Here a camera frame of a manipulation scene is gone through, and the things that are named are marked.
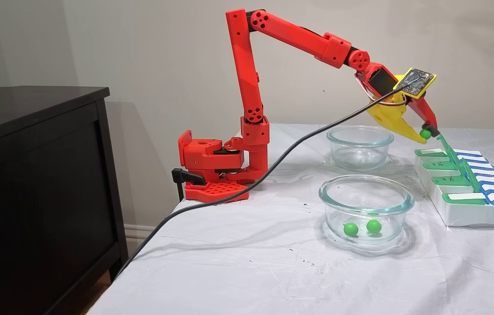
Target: wire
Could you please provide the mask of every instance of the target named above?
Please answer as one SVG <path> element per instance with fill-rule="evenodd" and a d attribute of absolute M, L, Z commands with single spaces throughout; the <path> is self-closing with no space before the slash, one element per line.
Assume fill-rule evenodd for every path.
<path fill-rule="evenodd" d="M 203 208 L 203 207 L 209 207 L 209 206 L 215 206 L 215 205 L 219 205 L 221 203 L 224 203 L 224 202 L 227 202 L 227 201 L 230 201 L 232 199 L 235 199 L 241 195 L 243 195 L 244 193 L 246 192 L 249 192 L 251 189 L 257 187 L 259 184 L 261 184 L 265 178 L 267 178 L 270 173 L 275 170 L 275 168 L 285 159 L 285 157 L 293 150 L 295 149 L 295 147 L 299 146 L 299 144 L 301 144 L 301 142 L 323 132 L 323 131 L 326 131 L 328 129 L 331 129 L 333 127 L 336 127 L 338 126 L 339 124 L 347 121 L 347 120 L 350 120 L 352 118 L 354 118 L 355 116 L 365 112 L 366 110 L 368 110 L 369 108 L 375 106 L 377 103 L 383 101 L 384 99 L 388 98 L 389 96 L 392 96 L 398 92 L 400 92 L 401 90 L 403 90 L 403 88 L 406 88 L 407 86 L 415 83 L 417 80 L 421 79 L 422 77 L 418 77 L 416 78 L 415 80 L 412 80 L 411 82 L 408 82 L 407 84 L 403 85 L 403 86 L 400 86 L 398 88 L 395 88 L 395 90 L 381 96 L 380 98 L 378 98 L 377 100 L 369 103 L 368 105 L 362 107 L 361 109 L 355 111 L 354 113 L 352 114 L 349 114 L 348 116 L 342 118 L 341 120 L 337 120 L 336 122 L 332 123 L 332 124 L 329 124 L 323 128 L 319 128 L 317 129 L 316 131 L 313 131 L 309 134 L 306 134 L 305 136 L 301 137 L 299 140 L 297 140 L 293 145 L 291 145 L 287 150 L 285 150 L 285 152 L 278 158 L 278 160 L 276 160 L 276 162 L 274 164 L 272 164 L 271 167 L 268 168 L 268 170 L 261 176 L 261 178 L 257 179 L 251 186 L 243 189 L 242 191 L 236 193 L 235 195 L 231 195 L 229 197 L 226 197 L 224 199 L 220 199 L 220 200 L 216 200 L 216 201 L 211 201 L 211 202 L 206 202 L 206 203 L 199 203 L 197 205 L 193 205 L 193 206 L 188 206 L 188 207 L 185 207 L 183 209 L 180 209 L 180 210 L 177 210 L 175 211 L 174 213 L 171 213 L 170 215 L 168 215 L 167 217 L 165 217 L 165 219 L 163 219 L 163 221 L 161 221 L 157 227 L 152 231 L 152 233 L 150 233 L 148 235 L 148 237 L 146 237 L 146 239 L 141 243 L 141 245 L 138 246 L 138 248 L 132 253 L 132 255 L 130 255 L 129 259 L 127 259 L 127 261 L 125 261 L 125 263 L 123 264 L 123 266 L 121 267 L 121 269 L 119 270 L 119 273 L 117 273 L 115 279 L 119 278 L 119 275 L 121 275 L 121 273 L 123 272 L 123 270 L 125 270 L 125 268 L 129 265 L 129 263 L 131 263 L 131 261 L 133 261 L 136 256 L 138 255 L 138 253 L 144 248 L 144 246 L 153 238 L 154 235 L 156 235 L 156 233 L 171 219 L 173 219 L 174 217 L 177 217 L 177 215 L 180 215 L 182 213 L 185 213 L 187 211 L 191 211 L 191 210 L 194 210 L 194 209 L 199 209 L 199 208 Z"/>

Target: circuit board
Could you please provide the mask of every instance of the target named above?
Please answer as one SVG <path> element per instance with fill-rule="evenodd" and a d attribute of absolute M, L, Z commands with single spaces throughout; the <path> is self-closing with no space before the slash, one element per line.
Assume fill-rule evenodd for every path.
<path fill-rule="evenodd" d="M 397 85 L 408 84 L 417 78 L 423 77 L 423 79 L 416 81 L 415 83 L 403 88 L 401 91 L 403 94 L 410 96 L 411 98 L 420 98 L 425 90 L 437 77 L 435 74 L 425 72 L 422 70 L 410 68 L 404 78 L 399 81 Z"/>

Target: green bead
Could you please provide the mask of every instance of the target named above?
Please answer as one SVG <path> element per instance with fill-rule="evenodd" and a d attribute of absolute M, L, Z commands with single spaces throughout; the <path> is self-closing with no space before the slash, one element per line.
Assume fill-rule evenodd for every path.
<path fill-rule="evenodd" d="M 420 136 L 427 140 L 427 139 L 431 138 L 431 131 L 426 130 L 426 129 L 422 129 L 422 130 L 420 130 Z"/>
<path fill-rule="evenodd" d="M 353 223 L 347 223 L 344 225 L 344 233 L 348 236 L 356 236 L 358 233 L 358 226 Z"/>
<path fill-rule="evenodd" d="M 381 231 L 381 223 L 377 220 L 369 220 L 369 222 L 365 225 L 367 231 L 371 234 L 377 234 Z"/>

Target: empty glass bowl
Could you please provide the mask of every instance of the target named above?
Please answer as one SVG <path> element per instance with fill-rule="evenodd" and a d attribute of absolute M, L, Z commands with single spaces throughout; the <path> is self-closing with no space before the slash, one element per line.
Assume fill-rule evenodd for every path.
<path fill-rule="evenodd" d="M 347 126 L 327 132 L 333 161 L 349 170 L 370 170 L 383 165 L 394 137 L 378 127 Z"/>
<path fill-rule="evenodd" d="M 359 244 L 376 245 L 395 239 L 414 196 L 402 184 L 373 175 L 329 179 L 319 189 L 327 225 L 337 236 Z"/>

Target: baseboard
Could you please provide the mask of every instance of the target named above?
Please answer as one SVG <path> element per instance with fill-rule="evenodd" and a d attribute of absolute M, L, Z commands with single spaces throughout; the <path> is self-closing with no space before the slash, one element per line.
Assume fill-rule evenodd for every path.
<path fill-rule="evenodd" d="M 125 224 L 125 235 L 127 235 L 127 247 L 129 255 L 132 254 L 155 227 L 146 225 Z"/>

